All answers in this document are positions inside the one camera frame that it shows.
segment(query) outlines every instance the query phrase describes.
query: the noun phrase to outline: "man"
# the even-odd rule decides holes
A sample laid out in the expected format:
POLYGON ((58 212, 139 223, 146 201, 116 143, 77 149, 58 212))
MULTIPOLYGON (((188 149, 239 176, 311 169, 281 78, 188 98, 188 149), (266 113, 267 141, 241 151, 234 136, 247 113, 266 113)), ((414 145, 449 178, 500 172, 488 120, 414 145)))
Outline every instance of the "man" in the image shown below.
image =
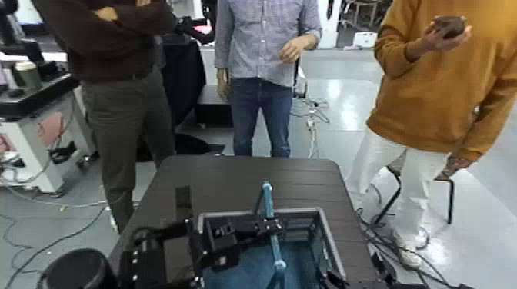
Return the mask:
POLYGON ((365 193, 375 174, 406 152, 393 237, 409 267, 422 263, 412 251, 431 181, 451 153, 458 158, 452 173, 483 156, 512 110, 516 18, 514 0, 395 0, 382 23, 375 56, 385 76, 347 185, 365 193), (436 15, 465 16, 468 27, 444 39, 446 30, 429 25, 436 15))
POLYGON ((289 157, 294 63, 321 33, 317 0, 219 0, 215 67, 232 106, 235 155, 252 155, 261 108, 271 156, 289 157))
POLYGON ((175 153, 171 113, 155 67, 154 35, 173 32, 165 0, 33 0, 82 81, 101 155, 102 183, 122 232, 133 213, 137 140, 146 137, 156 167, 175 153))

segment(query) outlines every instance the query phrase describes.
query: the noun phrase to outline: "mustard sweater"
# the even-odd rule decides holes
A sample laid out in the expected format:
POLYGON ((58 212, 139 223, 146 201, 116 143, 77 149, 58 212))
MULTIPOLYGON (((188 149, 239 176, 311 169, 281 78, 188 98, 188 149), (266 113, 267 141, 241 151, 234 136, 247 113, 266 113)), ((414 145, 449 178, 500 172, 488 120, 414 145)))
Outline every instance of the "mustard sweater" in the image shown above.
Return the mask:
POLYGON ((395 0, 375 57, 385 76, 370 129, 410 148, 475 161, 494 144, 515 102, 517 1, 395 0), (466 16, 472 38, 409 62, 406 46, 436 15, 466 16))

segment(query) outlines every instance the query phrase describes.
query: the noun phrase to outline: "trouser leg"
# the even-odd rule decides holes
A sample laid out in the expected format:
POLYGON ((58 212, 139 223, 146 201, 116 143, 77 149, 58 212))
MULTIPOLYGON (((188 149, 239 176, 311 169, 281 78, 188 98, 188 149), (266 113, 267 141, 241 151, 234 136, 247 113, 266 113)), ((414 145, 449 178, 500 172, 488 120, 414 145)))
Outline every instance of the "trouser leg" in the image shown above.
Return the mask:
POLYGON ((350 175, 346 178, 349 192, 364 194, 380 169, 392 163, 405 149, 405 146, 389 141, 367 128, 350 175))
POLYGON ((233 118, 233 151, 235 155, 253 155, 253 136, 259 116, 257 78, 232 79, 229 101, 233 118))
POLYGON ((101 155, 102 183, 122 232, 133 214, 135 162, 144 109, 134 83, 83 84, 89 122, 101 155))
POLYGON ((262 81, 261 107, 271 142, 271 156, 288 158, 289 119, 292 108, 292 89, 262 81))
POLYGON ((159 168, 163 160, 175 154, 175 133, 163 79, 157 68, 143 80, 141 89, 145 103, 143 133, 159 168))
POLYGON ((447 164, 448 154, 409 148, 402 169, 402 193, 395 219, 395 233, 412 244, 429 201, 429 187, 447 164))

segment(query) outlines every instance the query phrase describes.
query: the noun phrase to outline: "white pants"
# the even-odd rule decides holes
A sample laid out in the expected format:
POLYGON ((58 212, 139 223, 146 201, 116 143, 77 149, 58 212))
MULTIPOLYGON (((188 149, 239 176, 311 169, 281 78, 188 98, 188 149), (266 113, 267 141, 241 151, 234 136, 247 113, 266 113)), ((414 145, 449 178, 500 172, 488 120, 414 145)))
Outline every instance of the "white pants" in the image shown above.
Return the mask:
POLYGON ((411 244, 419 235, 420 223, 429 200, 430 184, 445 168, 448 154, 408 148, 367 129, 346 184, 351 194, 365 194, 381 168, 392 163, 405 151, 407 155, 402 168, 402 193, 393 229, 398 238, 411 244))

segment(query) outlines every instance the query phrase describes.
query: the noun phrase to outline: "hand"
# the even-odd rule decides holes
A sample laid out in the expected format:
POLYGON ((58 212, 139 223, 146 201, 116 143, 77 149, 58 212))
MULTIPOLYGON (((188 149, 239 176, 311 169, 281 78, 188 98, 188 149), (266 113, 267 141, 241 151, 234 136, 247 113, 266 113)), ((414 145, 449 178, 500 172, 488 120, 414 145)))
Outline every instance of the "hand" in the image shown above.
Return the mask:
POLYGON ((114 10, 113 7, 104 7, 97 11, 93 11, 100 19, 105 21, 117 21, 118 15, 117 11, 114 10))
POLYGON ((223 101, 228 101, 230 79, 228 77, 228 69, 221 68, 217 70, 217 93, 223 101))
POLYGON ((136 0, 136 6, 142 7, 151 4, 151 0, 136 0))
POLYGON ((284 48, 279 52, 280 60, 284 63, 293 63, 300 58, 302 52, 307 47, 307 40, 303 36, 293 38, 290 42, 284 45, 284 48))
POLYGON ((457 171, 469 168, 473 163, 474 161, 468 160, 466 158, 450 157, 444 173, 451 177, 457 171))
POLYGON ((444 39, 447 33, 448 31, 445 29, 437 31, 435 29, 435 23, 432 22, 431 25, 425 29, 424 36, 420 38, 420 43, 424 51, 451 51, 459 47, 472 37, 472 26, 468 26, 462 34, 451 39, 444 39))

